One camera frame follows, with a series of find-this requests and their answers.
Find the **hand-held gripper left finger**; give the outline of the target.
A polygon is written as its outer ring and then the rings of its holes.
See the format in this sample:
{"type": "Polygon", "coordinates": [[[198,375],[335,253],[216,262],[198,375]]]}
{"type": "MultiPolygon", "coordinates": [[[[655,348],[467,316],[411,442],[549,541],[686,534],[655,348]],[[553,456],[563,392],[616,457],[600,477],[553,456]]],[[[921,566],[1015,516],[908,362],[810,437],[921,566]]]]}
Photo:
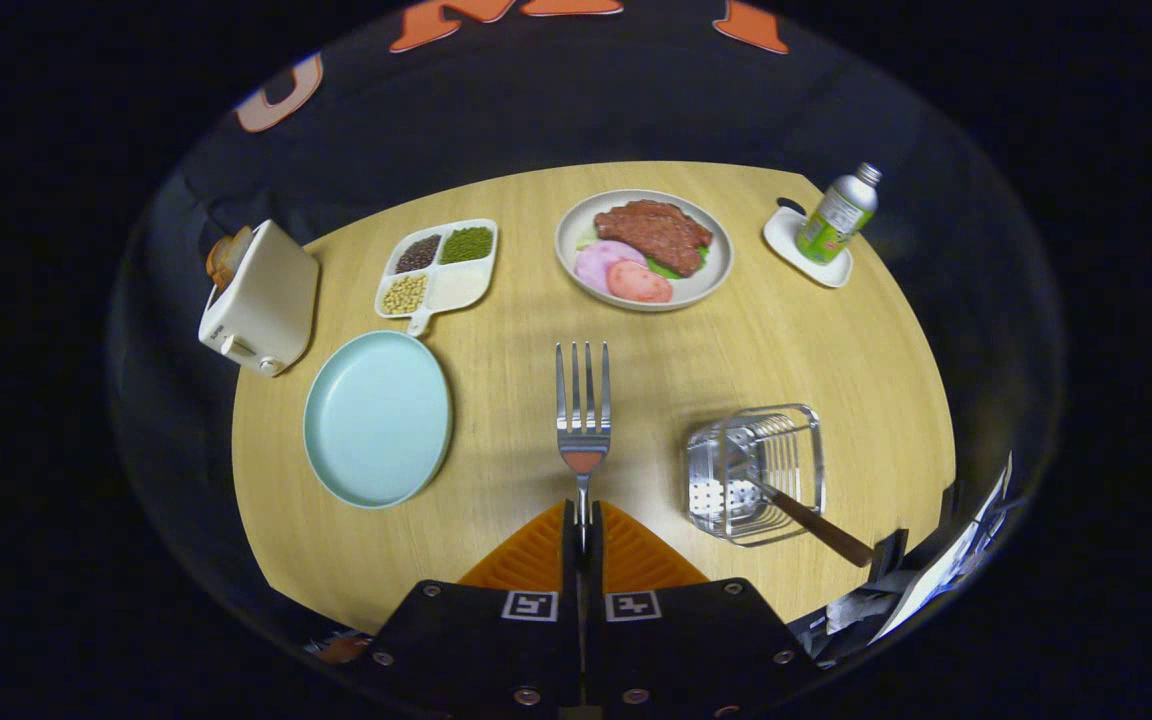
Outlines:
{"type": "Polygon", "coordinates": [[[366,653],[366,685],[412,717],[558,717],[579,702],[579,533],[573,502],[536,516],[495,550],[531,577],[422,579],[366,653]]]}

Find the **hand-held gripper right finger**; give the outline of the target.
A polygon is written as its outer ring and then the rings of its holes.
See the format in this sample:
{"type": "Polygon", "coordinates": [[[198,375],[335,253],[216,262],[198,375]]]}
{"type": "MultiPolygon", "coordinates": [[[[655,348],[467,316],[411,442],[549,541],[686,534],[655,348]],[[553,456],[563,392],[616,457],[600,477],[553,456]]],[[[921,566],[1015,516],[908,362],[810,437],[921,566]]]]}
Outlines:
{"type": "Polygon", "coordinates": [[[750,579],[682,574],[626,511],[598,502],[588,551],[586,697],[605,717],[765,717],[823,670],[750,579]]]}

